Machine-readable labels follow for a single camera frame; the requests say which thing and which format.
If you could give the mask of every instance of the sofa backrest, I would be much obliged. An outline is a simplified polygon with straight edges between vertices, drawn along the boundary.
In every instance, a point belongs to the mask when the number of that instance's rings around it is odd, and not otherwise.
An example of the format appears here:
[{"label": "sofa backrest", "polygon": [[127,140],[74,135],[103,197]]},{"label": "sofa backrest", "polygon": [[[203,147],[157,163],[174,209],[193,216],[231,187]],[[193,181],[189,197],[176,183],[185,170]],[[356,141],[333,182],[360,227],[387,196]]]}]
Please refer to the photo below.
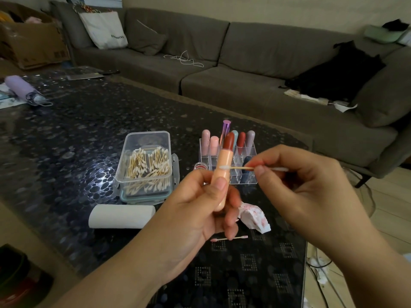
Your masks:
[{"label": "sofa backrest", "polygon": [[293,78],[336,55],[336,43],[354,40],[356,47],[383,58],[397,44],[377,44],[362,36],[284,25],[232,22],[219,64],[280,79]]},{"label": "sofa backrest", "polygon": [[[84,24],[81,21],[80,16],[74,11],[73,4],[51,1],[50,5],[53,16],[59,19],[63,24],[63,27],[67,32],[68,38],[72,46],[78,49],[95,46],[93,41],[91,41],[91,38],[87,33],[87,30],[85,30]],[[109,8],[99,6],[91,6],[91,8],[98,9],[102,12],[109,10]],[[116,11],[118,13],[121,25],[124,29],[126,9],[110,10]]]},{"label": "sofa backrest", "polygon": [[127,25],[135,20],[168,36],[162,53],[180,56],[187,51],[189,57],[195,60],[215,62],[218,61],[224,36],[230,24],[223,20],[164,10],[128,9],[126,29]]},{"label": "sofa backrest", "polygon": [[403,47],[383,62],[387,66],[354,99],[357,115],[369,127],[389,125],[411,111],[411,48]]}]

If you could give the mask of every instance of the pebble pattern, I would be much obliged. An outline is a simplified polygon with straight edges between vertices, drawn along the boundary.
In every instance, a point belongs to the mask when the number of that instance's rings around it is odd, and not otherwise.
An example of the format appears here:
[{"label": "pebble pattern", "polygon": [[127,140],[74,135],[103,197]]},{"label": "pebble pattern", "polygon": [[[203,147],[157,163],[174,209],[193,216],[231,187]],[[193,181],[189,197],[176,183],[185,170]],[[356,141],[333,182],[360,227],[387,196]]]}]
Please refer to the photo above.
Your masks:
[{"label": "pebble pattern", "polygon": [[[67,74],[84,72],[90,68],[25,77],[54,106],[20,105],[0,111],[3,200],[82,275],[113,256],[138,232],[88,227],[96,204],[121,203],[112,185],[128,133],[167,130],[182,178],[198,161],[202,130],[219,136],[224,119],[232,121],[232,129],[254,130],[257,152],[280,143],[308,149],[293,136],[268,126],[130,85],[65,79]],[[239,186],[239,190],[244,202],[262,208],[271,232],[253,233],[239,222],[238,235],[248,235],[248,239],[219,245],[207,242],[188,268],[158,291],[149,307],[301,306],[306,242],[258,186]]]}]

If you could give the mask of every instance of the tote bag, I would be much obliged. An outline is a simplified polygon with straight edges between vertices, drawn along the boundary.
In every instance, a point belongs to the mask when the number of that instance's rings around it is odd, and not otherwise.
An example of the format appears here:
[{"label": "tote bag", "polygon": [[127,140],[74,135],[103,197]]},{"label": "tote bag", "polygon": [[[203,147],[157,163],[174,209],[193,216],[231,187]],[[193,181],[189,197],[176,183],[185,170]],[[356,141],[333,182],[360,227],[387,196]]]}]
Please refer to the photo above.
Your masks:
[{"label": "tote bag", "polygon": [[88,35],[100,49],[124,48],[128,45],[117,12],[80,13]]}]

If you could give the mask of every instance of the person's right hand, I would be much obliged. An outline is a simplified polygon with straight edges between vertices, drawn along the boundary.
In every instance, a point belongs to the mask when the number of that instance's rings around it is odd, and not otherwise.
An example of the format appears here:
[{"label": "person's right hand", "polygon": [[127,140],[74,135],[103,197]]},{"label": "person's right hand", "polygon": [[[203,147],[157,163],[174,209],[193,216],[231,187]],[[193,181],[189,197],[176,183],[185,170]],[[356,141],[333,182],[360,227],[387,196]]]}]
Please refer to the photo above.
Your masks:
[{"label": "person's right hand", "polygon": [[[287,167],[290,173],[266,165]],[[328,256],[366,244],[377,232],[338,161],[279,145],[246,166],[255,167],[258,184],[281,216]],[[295,190],[287,187],[290,176],[298,183]]]}]

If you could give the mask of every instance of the cotton swab stick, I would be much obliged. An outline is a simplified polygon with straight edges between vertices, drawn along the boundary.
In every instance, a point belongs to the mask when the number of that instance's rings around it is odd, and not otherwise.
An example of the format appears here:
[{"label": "cotton swab stick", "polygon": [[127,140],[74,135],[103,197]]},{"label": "cotton swab stick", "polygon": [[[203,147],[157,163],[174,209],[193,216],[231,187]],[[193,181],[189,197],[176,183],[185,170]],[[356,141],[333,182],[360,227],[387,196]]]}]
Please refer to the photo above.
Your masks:
[{"label": "cotton swab stick", "polygon": [[[241,236],[241,237],[235,237],[233,239],[247,239],[248,236]],[[210,242],[218,242],[218,241],[223,241],[223,240],[228,240],[227,238],[222,238],[222,239],[211,239]]]},{"label": "cotton swab stick", "polygon": [[[238,169],[238,170],[254,171],[254,167],[249,167],[249,166],[221,165],[220,169],[222,169],[222,170]],[[272,170],[272,171],[279,171],[279,172],[288,172],[289,171],[289,169],[286,168],[286,167],[269,167],[269,169]]]}]

